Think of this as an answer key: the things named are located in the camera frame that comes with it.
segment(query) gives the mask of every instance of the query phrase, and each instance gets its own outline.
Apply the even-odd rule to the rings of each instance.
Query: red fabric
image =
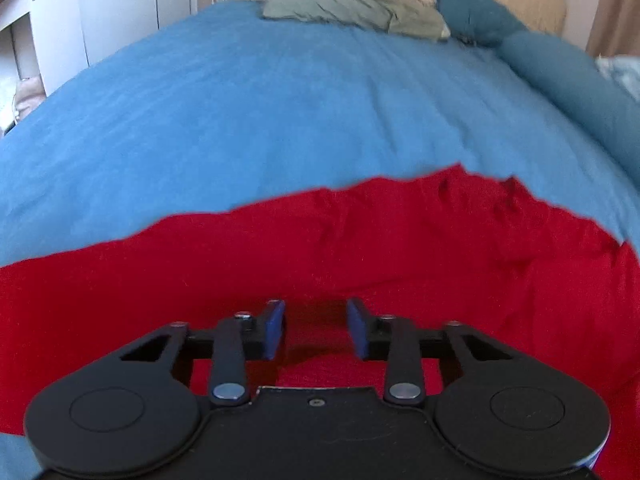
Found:
[[[633,250],[515,180],[460,168],[176,216],[0,269],[0,430],[20,433],[37,391],[162,324],[213,326],[269,298],[288,302],[287,349],[281,362],[252,367],[255,381],[380,386],[381,365],[351,354],[349,296],[421,326],[466,322],[586,382],[612,413],[598,470],[640,478]]]

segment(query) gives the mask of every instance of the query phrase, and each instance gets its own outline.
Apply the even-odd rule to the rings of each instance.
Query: green pillow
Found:
[[[495,0],[437,0],[454,38],[481,46],[498,46],[514,32],[527,27]]]

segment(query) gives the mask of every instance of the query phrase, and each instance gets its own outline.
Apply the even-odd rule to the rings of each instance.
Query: silver screw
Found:
[[[238,400],[244,395],[244,386],[238,383],[222,383],[213,388],[213,395],[223,400]]]
[[[418,397],[422,390],[413,383],[396,383],[389,388],[389,393],[396,399],[411,400]]]

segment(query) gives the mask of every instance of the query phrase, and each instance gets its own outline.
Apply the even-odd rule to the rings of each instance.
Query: bed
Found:
[[[228,1],[55,92],[0,142],[0,479],[37,474],[37,391],[174,320],[284,298],[263,383],[380,385],[350,296],[585,381],[612,413],[596,470],[637,478],[638,183],[504,57]]]

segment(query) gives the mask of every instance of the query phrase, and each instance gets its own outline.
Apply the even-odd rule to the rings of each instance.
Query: teal pillow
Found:
[[[640,189],[640,104],[605,79],[592,57],[536,32],[513,34],[497,54],[596,139]]]
[[[465,43],[498,46],[527,27],[495,0],[436,0],[451,34]]]

